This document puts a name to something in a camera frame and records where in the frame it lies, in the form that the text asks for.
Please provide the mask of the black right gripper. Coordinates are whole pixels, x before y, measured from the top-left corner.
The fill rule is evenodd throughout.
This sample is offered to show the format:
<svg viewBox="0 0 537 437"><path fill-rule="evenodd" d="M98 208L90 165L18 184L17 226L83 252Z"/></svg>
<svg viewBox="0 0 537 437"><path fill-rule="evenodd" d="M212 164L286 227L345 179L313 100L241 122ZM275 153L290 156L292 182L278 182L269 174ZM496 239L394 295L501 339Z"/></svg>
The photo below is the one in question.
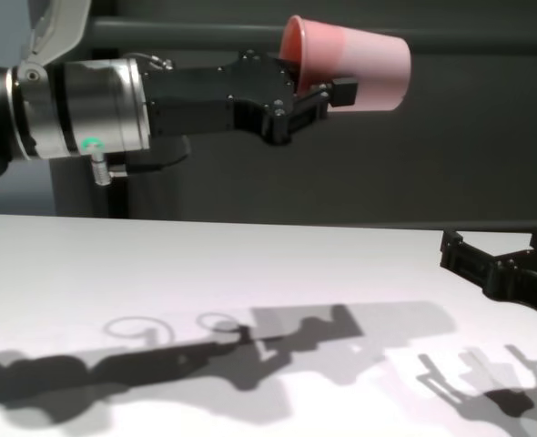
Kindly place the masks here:
<svg viewBox="0 0 537 437"><path fill-rule="evenodd" d="M537 228L532 231L530 247L494 256L468 244L458 232L445 230L440 266L480 287L488 299L537 311Z"/></svg>

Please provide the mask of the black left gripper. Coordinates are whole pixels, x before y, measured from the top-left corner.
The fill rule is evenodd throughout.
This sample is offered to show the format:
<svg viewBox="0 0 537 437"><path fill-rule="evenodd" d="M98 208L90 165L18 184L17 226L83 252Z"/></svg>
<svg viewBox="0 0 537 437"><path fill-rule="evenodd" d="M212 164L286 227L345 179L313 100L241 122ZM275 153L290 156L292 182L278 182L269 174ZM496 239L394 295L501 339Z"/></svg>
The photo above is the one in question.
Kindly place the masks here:
<svg viewBox="0 0 537 437"><path fill-rule="evenodd" d="M330 107L352 107L359 88L354 77L334 78L294 100L306 90L300 63L262 54L224 66L145 71L142 81L154 139L236 130L277 146L326 119Z"/></svg>

